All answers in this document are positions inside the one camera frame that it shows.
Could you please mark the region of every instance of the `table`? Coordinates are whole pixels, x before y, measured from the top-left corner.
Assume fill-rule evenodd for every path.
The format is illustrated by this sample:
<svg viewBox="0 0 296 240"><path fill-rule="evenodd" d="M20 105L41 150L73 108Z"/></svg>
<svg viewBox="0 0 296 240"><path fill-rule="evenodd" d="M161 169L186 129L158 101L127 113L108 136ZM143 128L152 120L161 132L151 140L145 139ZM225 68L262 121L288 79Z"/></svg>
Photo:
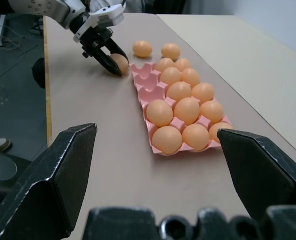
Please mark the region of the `table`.
<svg viewBox="0 0 296 240"><path fill-rule="evenodd" d="M96 61L85 59L80 45L72 41L73 34L49 18L45 30L52 139L70 126L98 124L88 188L70 239L81 238L93 207L148 207L157 222L166 215L180 214L194 223L197 211L204 207L217 207L229 218L247 214L220 150L181 152L172 157L152 154L131 76L113 77ZM215 87L216 98L236 129L269 137L296 161L296 150L158 16L125 14L113 30L113 39L136 64L144 60L132 55L135 40L148 40L154 46L150 61L160 59L164 43L177 43L181 56L188 57L203 81Z"/></svg>
<svg viewBox="0 0 296 240"><path fill-rule="evenodd" d="M159 17L296 148L294 50L236 16Z"/></svg>

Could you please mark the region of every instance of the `robotic arm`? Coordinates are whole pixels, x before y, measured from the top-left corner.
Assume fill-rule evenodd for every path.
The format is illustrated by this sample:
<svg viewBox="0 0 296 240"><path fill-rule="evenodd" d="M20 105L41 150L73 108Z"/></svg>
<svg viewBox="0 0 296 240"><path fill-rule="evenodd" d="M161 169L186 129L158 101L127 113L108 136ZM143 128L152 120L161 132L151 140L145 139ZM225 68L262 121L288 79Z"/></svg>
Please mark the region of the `robotic arm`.
<svg viewBox="0 0 296 240"><path fill-rule="evenodd" d="M75 35L73 40L82 44L85 58L92 56L109 72L121 76L117 63L107 56L102 47L112 54L124 51L111 39L112 30L123 20L125 0L122 4L104 7L97 12L88 13L80 0L0 0L0 14L33 14L48 16L63 28L70 29Z"/></svg>

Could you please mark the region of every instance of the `orange egg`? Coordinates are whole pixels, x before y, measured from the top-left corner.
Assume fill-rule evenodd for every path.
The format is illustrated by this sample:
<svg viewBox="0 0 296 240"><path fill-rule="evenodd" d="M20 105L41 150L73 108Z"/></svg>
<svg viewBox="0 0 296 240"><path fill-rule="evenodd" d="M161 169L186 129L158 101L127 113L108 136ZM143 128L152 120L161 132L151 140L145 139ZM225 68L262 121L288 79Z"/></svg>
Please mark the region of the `orange egg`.
<svg viewBox="0 0 296 240"><path fill-rule="evenodd" d="M173 118L171 106L161 99L150 102L146 109L146 116L149 122L157 127L168 125Z"/></svg>
<svg viewBox="0 0 296 240"><path fill-rule="evenodd" d="M186 58L180 58L175 63L174 66L180 71L183 72L184 69L190 69L191 63Z"/></svg>
<svg viewBox="0 0 296 240"><path fill-rule="evenodd" d="M167 43L163 45L161 53L164 58L176 60L179 58L181 50L178 45L174 43Z"/></svg>
<svg viewBox="0 0 296 240"><path fill-rule="evenodd" d="M193 88L195 85L200 83L200 75L194 69L186 68L182 72L181 80L190 84Z"/></svg>
<svg viewBox="0 0 296 240"><path fill-rule="evenodd" d="M133 53L140 58L147 58L152 52L152 45L148 41L136 41L132 46Z"/></svg>
<svg viewBox="0 0 296 240"><path fill-rule="evenodd" d="M179 82L180 79L180 71L173 66L166 68L160 75L160 82L164 82L168 85L168 87L176 82Z"/></svg>
<svg viewBox="0 0 296 240"><path fill-rule="evenodd" d="M197 85L195 85L194 88L192 88L192 96L196 99L199 99L199 104L203 104L206 101L210 101L214 97L214 88L211 84L207 82L202 82Z"/></svg>
<svg viewBox="0 0 296 240"><path fill-rule="evenodd" d="M121 54L113 53L110 57L117 63L121 73L123 75L127 74L129 63L128 60Z"/></svg>
<svg viewBox="0 0 296 240"><path fill-rule="evenodd" d="M166 93L166 96L179 102L181 99L191 97L192 90L190 85L184 81L179 81L171 85Z"/></svg>
<svg viewBox="0 0 296 240"><path fill-rule="evenodd" d="M209 132L200 124L191 124L183 130L182 140L195 151L200 151L209 143Z"/></svg>
<svg viewBox="0 0 296 240"><path fill-rule="evenodd" d="M164 154L176 152L182 145L182 135L172 126L163 126L152 135L151 144Z"/></svg>
<svg viewBox="0 0 296 240"><path fill-rule="evenodd" d="M233 127L230 124L227 124L225 122L218 122L212 125L209 129L209 136L210 136L210 139L213 139L217 143L220 143L217 137L217 133L219 129L233 129Z"/></svg>
<svg viewBox="0 0 296 240"><path fill-rule="evenodd" d="M158 61L155 64L154 70L163 72L165 69L173 66L174 66L174 62L170 58L165 57L163 59L160 59L160 61Z"/></svg>
<svg viewBox="0 0 296 240"><path fill-rule="evenodd" d="M198 101L191 97L180 100L174 108L173 116L182 120L186 125L194 123L199 116Z"/></svg>
<svg viewBox="0 0 296 240"><path fill-rule="evenodd" d="M216 124L223 118L223 108L217 101L206 101L200 106L199 115L209 119L212 124Z"/></svg>

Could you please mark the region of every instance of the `gray carpet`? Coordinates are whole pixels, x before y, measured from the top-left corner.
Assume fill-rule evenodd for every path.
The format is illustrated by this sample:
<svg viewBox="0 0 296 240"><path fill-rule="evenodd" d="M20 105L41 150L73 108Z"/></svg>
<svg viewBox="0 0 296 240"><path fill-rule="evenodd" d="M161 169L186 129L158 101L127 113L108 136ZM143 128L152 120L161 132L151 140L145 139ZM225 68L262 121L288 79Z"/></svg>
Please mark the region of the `gray carpet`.
<svg viewBox="0 0 296 240"><path fill-rule="evenodd" d="M32 161L46 149L45 90L37 85L31 72L33 64L44 55L43 41L42 36L29 33L34 16L14 14L6 19L6 26L34 41L19 38L7 28L4 30L6 38L21 42L26 55L0 77L0 138L11 140L8 154ZM19 49L0 50L0 73L22 55Z"/></svg>

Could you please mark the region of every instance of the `pink egg tray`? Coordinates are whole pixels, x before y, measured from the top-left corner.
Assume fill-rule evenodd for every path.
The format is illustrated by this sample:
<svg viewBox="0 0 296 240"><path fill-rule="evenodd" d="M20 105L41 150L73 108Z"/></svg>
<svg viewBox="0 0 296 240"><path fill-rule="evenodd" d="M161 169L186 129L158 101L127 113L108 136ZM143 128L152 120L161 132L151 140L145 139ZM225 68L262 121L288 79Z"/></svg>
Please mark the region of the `pink egg tray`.
<svg viewBox="0 0 296 240"><path fill-rule="evenodd" d="M176 104L176 101L165 96L168 85L165 84L164 82L159 82L159 76L161 73L159 71L153 70L154 65L155 65L154 62L146 62L142 68L138 68L135 64L132 63L130 64L130 69L133 76L134 86L137 89L138 100L142 106L143 118L147 125L149 143L152 148L152 152L155 154L160 154L165 156L164 153L156 149L151 144L152 135L158 129L158 127L146 119L146 108L151 101L156 99L162 99L162 100L165 100L173 109ZM220 122L231 125L231 122L227 116L224 116ZM200 116L195 122L195 124L201 124L206 129L209 129L211 126L211 121L205 118L204 116ZM175 127L181 133L186 127L185 123L180 119L178 119L177 117L174 117L172 119L172 121L169 123L169 126ZM183 142L181 147L176 152L170 155L176 154L177 152L181 152L181 151L190 151L190 152L196 153L196 152L205 151L209 148L219 148L219 147L221 147L219 143L217 143L214 140L209 140L208 145L204 149L202 149L201 151L195 151L192 147L190 147L189 145Z"/></svg>

